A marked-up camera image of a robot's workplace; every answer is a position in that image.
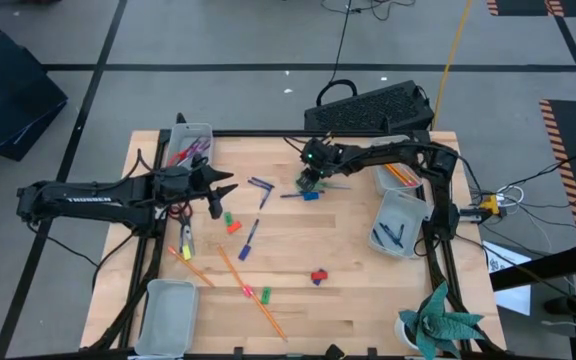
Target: white pot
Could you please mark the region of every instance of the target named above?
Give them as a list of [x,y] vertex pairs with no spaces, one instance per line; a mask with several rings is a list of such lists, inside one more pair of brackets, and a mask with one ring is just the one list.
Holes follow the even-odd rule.
[[419,351],[417,345],[413,344],[410,340],[408,340],[408,336],[406,336],[405,327],[406,324],[404,324],[404,322],[401,321],[400,318],[397,318],[397,321],[395,321],[395,335],[397,336],[399,341],[401,341],[403,344],[406,344],[409,348],[413,350]]

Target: orange striped tape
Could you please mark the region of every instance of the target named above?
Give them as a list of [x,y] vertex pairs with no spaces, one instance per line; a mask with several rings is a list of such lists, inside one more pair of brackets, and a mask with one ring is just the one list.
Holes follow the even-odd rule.
[[[552,112],[550,101],[539,100],[539,108],[541,109],[541,115],[543,116],[544,125],[546,126],[548,139],[550,140],[550,146],[552,147],[555,158],[557,160],[567,160],[566,147],[560,137],[559,127],[555,120],[555,114]],[[566,195],[568,195],[568,201],[572,203],[570,210],[572,211],[576,227],[576,180],[569,163],[565,163],[559,168],[559,175],[561,176],[561,182],[564,185]]]
[[497,8],[496,0],[486,0],[486,5],[488,6],[488,11],[490,11],[490,15],[494,16],[499,15],[499,9]]
[[561,6],[561,1],[559,0],[544,0],[546,4],[546,10],[548,10],[548,15],[553,16],[564,16],[564,8]]

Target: orange stick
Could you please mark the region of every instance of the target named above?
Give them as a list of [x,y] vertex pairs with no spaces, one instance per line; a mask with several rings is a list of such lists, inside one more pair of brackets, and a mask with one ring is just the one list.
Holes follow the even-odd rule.
[[[239,284],[239,286],[241,287],[241,290],[244,290],[245,285],[244,282],[241,281],[241,278],[239,277],[239,274],[237,273],[237,270],[235,270],[234,266],[232,266],[232,264],[230,263],[230,260],[228,260],[228,256],[226,256],[226,253],[224,252],[224,249],[221,247],[221,245],[218,245],[219,250],[219,255],[221,255],[221,258],[224,259],[224,262],[226,263],[226,266],[228,266],[228,269],[230,270],[230,272],[232,273],[232,276],[235,277],[235,280],[237,281],[237,283]],[[257,306],[259,306],[259,308],[261,309],[261,311],[264,313],[264,315],[266,315],[266,317],[268,318],[268,320],[270,321],[270,323],[272,324],[272,326],[275,328],[275,330],[277,331],[277,333],[279,334],[279,336],[281,336],[282,339],[284,340],[288,340],[286,338],[286,334],[284,334],[284,332],[281,330],[281,328],[279,327],[279,324],[277,324],[277,322],[275,321],[275,319],[272,317],[272,315],[268,312],[268,310],[266,309],[266,307],[264,306],[264,304],[261,303],[261,301],[259,301],[259,298],[257,298],[257,295],[255,295],[254,293],[252,294],[252,298],[255,300],[255,302],[257,303]]]
[[404,169],[404,172],[406,173],[406,175],[408,175],[408,178],[410,179],[410,185],[416,185],[417,184],[417,178],[415,177],[414,174],[412,174],[412,170],[409,170],[408,167],[404,166],[402,167],[402,169]]
[[409,185],[409,181],[392,165],[386,164],[384,165],[386,169],[390,171],[399,181],[401,181],[404,185]]
[[215,284],[213,284],[212,281],[208,280],[208,278],[204,274],[202,274],[201,271],[199,271],[196,267],[192,266],[192,264],[186,261],[186,259],[184,259],[183,256],[179,255],[179,253],[176,252],[175,249],[172,248],[172,246],[168,246],[168,251],[170,251],[171,254],[175,255],[177,257],[177,260],[181,261],[182,264],[186,265],[188,269],[192,270],[192,272],[194,272],[197,276],[199,276],[201,280],[203,280],[206,284],[210,285],[210,287],[215,287]]

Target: yellow cable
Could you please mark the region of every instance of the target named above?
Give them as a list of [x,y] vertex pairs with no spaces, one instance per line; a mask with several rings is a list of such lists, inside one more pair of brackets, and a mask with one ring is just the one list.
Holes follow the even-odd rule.
[[455,53],[457,52],[457,44],[459,44],[459,39],[461,38],[461,32],[464,29],[464,24],[466,19],[468,19],[468,13],[470,12],[470,5],[472,5],[472,0],[468,0],[466,3],[466,8],[464,13],[461,15],[461,20],[459,21],[459,28],[455,34],[455,39],[452,41],[452,48],[450,48],[450,56],[448,56],[448,63],[444,68],[444,73],[441,75],[441,83],[439,84],[439,93],[437,94],[437,101],[435,102],[435,117],[432,119],[431,130],[435,129],[437,126],[437,120],[439,119],[439,109],[441,106],[441,96],[444,94],[444,85],[446,85],[446,79],[448,78],[448,71],[450,70],[450,65],[452,64]]

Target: clear plastic bin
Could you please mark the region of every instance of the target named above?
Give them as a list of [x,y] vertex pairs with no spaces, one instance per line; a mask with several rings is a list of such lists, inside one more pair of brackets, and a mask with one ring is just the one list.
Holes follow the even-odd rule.
[[187,281],[152,280],[135,352],[146,358],[180,358],[190,349],[199,293]]
[[[372,229],[377,232],[381,244],[371,229],[369,238],[370,247],[382,254],[394,257],[414,258],[414,246],[419,238],[421,222],[430,220],[433,208],[433,206],[425,201],[401,191],[386,191],[384,200],[379,208],[379,213],[377,213],[377,218],[372,226]],[[379,225],[380,223],[387,225],[394,235],[399,235],[399,231],[403,225],[401,239],[399,240],[402,246],[398,246],[392,241]]]
[[[386,136],[374,139],[371,145],[384,145],[391,142],[397,143],[408,139],[405,135]],[[399,190],[407,194],[414,194],[414,190],[422,184],[421,178],[405,164],[392,165],[406,178],[412,180],[412,184],[406,184],[397,179],[385,166],[373,166],[377,193],[383,196],[388,190]]]
[[[207,164],[212,163],[212,154],[215,147],[215,142],[212,137],[212,126],[210,124],[189,123],[177,124],[172,127],[170,132],[170,143],[168,144],[168,155],[166,156],[166,164],[178,152],[186,150],[193,142],[201,138],[204,141],[210,140],[210,147],[201,152],[202,156],[208,158]],[[191,160],[185,161],[181,166],[190,168]]]

